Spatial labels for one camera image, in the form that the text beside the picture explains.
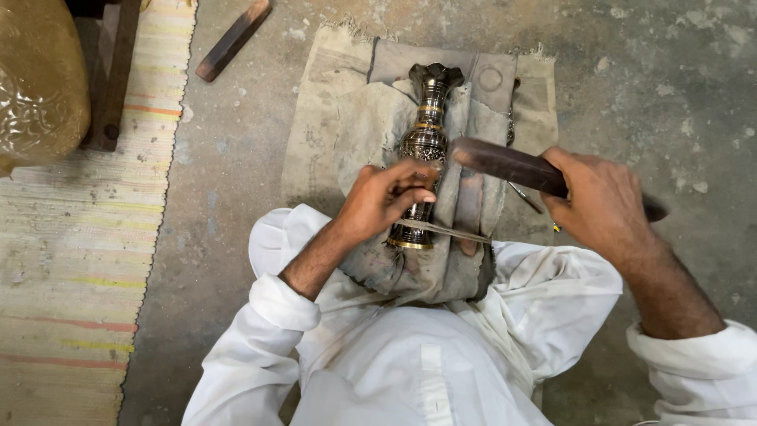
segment man's left arm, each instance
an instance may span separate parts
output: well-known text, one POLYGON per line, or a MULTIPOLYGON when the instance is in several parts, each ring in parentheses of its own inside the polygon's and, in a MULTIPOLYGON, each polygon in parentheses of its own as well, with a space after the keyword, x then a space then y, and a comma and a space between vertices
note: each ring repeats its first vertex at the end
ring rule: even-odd
POLYGON ((430 189, 439 169, 414 160, 387 170, 365 166, 339 215, 278 277, 255 281, 250 302, 203 361, 182 424, 282 424, 279 408, 299 378, 298 363, 287 354, 319 323, 313 301, 352 248, 391 226, 414 202, 436 201, 430 189))

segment plastic bag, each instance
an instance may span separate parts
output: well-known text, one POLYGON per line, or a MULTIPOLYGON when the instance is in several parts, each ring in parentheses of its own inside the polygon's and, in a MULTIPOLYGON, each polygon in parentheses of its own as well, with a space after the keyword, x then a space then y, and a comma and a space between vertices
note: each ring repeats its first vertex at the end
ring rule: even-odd
POLYGON ((64 0, 0 0, 0 177, 49 164, 89 128, 89 84, 64 0))

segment shirt sleeve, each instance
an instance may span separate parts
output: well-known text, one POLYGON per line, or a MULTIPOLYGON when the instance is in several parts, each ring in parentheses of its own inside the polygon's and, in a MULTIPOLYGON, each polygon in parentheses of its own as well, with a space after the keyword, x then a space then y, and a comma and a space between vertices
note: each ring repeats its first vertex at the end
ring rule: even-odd
POLYGON ((757 334, 726 324, 719 333, 681 340, 653 339, 639 324, 626 332, 662 395, 655 405, 660 425, 757 425, 757 334))
POLYGON ((278 277, 260 277, 202 362, 182 424, 282 424, 279 409, 300 371, 287 354, 320 317, 318 305, 278 277))

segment wooden stick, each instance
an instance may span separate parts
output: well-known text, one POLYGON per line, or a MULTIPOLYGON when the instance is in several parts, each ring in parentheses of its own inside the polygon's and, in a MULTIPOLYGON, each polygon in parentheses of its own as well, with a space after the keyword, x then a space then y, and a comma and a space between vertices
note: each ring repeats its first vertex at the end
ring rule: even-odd
POLYGON ((459 230, 440 227, 438 225, 430 224, 428 222, 414 221, 412 219, 400 219, 396 221, 395 224, 405 225, 406 227, 414 227, 414 228, 423 229, 423 230, 430 230, 431 232, 439 232, 439 233, 443 233, 444 235, 451 235, 457 238, 462 238, 464 240, 475 241, 477 243, 491 244, 491 238, 475 235, 472 233, 462 232, 459 230))
POLYGON ((218 40, 210 53, 200 62, 195 74, 210 83, 221 74, 223 68, 236 56, 239 49, 252 37, 266 16, 271 12, 269 0, 255 0, 252 5, 237 18, 236 22, 218 40))

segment brass vase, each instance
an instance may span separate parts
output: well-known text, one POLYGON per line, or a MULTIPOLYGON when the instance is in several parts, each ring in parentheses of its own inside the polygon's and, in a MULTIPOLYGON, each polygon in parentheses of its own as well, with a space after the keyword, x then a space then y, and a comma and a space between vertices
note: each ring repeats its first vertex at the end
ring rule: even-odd
MULTIPOLYGON (((423 161, 439 160, 447 156, 447 134, 444 132, 444 101, 450 90, 465 81, 459 68, 447 68, 438 62, 423 66, 415 64, 408 77, 420 89, 420 103, 416 122, 402 136, 400 158, 417 158, 423 161)), ((428 222, 433 204, 420 202, 413 204, 403 218, 428 222)), ((431 232, 418 228, 394 225, 387 243, 408 249, 433 249, 431 232)))

